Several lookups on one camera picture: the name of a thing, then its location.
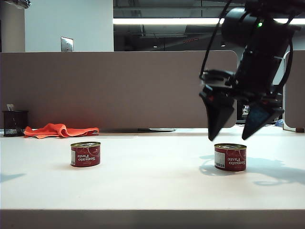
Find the orange cloth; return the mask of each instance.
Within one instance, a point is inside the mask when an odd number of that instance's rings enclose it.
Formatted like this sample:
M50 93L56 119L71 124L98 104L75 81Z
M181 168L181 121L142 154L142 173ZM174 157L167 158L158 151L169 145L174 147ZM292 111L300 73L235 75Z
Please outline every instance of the orange cloth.
M32 130L30 127L26 127L24 131L24 137L81 137L81 136L92 136L98 135L98 128L88 128L88 129L71 129L67 128L64 124L52 124L49 123L45 127Z

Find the metal can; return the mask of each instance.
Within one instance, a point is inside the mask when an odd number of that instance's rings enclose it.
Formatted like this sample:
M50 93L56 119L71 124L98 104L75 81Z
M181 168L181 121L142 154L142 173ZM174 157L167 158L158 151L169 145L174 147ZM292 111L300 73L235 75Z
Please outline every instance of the metal can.
M215 147L215 167L228 171L243 171L246 169L246 149L239 144L222 143Z
M78 142L71 144L71 165L74 167L89 167L98 165L101 161L100 142Z

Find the black mesh cup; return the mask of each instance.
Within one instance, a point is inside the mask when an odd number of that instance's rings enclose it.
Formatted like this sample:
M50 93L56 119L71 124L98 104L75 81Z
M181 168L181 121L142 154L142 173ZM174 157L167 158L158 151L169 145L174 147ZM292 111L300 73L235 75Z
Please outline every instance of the black mesh cup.
M4 136L23 136L28 125L28 111L2 111L4 119Z

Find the ceiling light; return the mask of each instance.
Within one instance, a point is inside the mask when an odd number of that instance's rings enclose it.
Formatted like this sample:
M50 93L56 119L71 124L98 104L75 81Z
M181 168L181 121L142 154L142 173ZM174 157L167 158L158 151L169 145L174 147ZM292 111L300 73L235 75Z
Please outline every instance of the ceiling light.
M274 18L275 21L279 23L286 23L287 18ZM305 18L295 18L290 22L291 25L305 25Z
M117 25L216 25L218 18L114 18Z

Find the wall plate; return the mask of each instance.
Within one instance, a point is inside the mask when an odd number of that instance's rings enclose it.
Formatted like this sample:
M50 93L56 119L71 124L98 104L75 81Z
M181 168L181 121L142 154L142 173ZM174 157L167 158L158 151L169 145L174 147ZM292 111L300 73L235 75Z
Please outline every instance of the wall plate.
M73 51L73 39L67 37L61 37L61 51L72 52Z

